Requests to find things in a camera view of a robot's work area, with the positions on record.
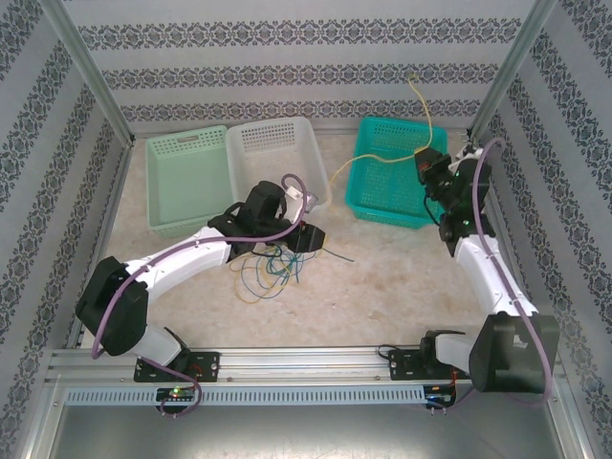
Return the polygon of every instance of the tangled wires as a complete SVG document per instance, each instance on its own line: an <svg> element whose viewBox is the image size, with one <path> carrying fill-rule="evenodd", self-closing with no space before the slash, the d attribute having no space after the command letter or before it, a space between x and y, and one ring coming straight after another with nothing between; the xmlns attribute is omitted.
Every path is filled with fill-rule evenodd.
<svg viewBox="0 0 612 459"><path fill-rule="evenodd" d="M324 244L321 251L307 256L303 253L283 250L279 246L267 248L263 252L252 251L248 255L236 258L229 264L229 269L236 273L233 282L236 296L248 304L255 304L262 299L276 298L294 279L296 283L299 283L299 274L304 267L304 263L318 257L322 251L351 263L355 261L328 251ZM252 276L247 275L248 272L254 272L254 281ZM247 291L256 299L242 297L239 282L242 282Z"/></svg>

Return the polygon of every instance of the beige floor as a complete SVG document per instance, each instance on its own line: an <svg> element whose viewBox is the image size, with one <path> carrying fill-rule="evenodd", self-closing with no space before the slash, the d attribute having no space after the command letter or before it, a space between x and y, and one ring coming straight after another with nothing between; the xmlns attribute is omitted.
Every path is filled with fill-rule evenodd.
<svg viewBox="0 0 612 459"><path fill-rule="evenodd" d="M352 157L355 136L317 136L328 175ZM450 135L450 151L460 146ZM468 278L435 226L412 230L356 219L343 203L307 220L329 235L327 253L309 261L299 284L276 299L241 302L228 266L200 273L149 306L148 320L192 347L341 346L417 343L428 329L475 331L482 324ZM142 257L168 246L146 224L144 141L137 141L108 255ZM91 347L92 337L83 341Z"/></svg>

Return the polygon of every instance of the green basket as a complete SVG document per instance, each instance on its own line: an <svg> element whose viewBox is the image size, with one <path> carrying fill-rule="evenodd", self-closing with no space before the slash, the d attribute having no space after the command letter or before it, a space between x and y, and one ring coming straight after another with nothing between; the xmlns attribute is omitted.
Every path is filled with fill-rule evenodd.
<svg viewBox="0 0 612 459"><path fill-rule="evenodd" d="M234 202L226 127L146 141L149 227L161 237L187 236Z"/></svg>
<svg viewBox="0 0 612 459"><path fill-rule="evenodd" d="M419 122L365 118L361 122L355 156L373 153L387 160L412 154L426 145L429 128ZM447 132L433 128L431 147L447 153ZM423 200L425 187L419 183L414 159L385 164L371 158L355 161L346 189L346 204L357 218L409 228L431 222ZM433 202L429 208L436 216L442 209Z"/></svg>

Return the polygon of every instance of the plastic basket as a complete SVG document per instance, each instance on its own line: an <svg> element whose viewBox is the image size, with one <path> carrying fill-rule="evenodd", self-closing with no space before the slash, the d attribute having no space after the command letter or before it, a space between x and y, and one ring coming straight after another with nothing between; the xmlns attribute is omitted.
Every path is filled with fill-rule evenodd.
<svg viewBox="0 0 612 459"><path fill-rule="evenodd" d="M355 156L373 153L388 160L408 156L429 139L426 124L365 118L357 137ZM447 132L433 128L431 147L447 153ZM346 204L357 218L388 225L420 228L431 223L423 206L425 187L419 183L414 159L395 164L384 164L365 158L355 161L346 189ZM436 203L429 202L432 213L442 212Z"/></svg>
<svg viewBox="0 0 612 459"><path fill-rule="evenodd" d="M234 203L226 131L216 126L146 141L148 224L156 234L190 235Z"/></svg>
<svg viewBox="0 0 612 459"><path fill-rule="evenodd" d="M249 122L227 135L229 175L236 201L262 180L280 184L291 172L318 197L314 211L327 208L331 192L311 123L302 117Z"/></svg>

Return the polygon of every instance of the light green basket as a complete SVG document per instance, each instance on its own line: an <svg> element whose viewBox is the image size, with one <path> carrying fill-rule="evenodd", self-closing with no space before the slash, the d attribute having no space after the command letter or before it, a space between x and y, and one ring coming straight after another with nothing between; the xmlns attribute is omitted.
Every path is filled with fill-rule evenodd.
<svg viewBox="0 0 612 459"><path fill-rule="evenodd" d="M156 234L190 235L233 204L226 131L215 126L146 141L147 215Z"/></svg>

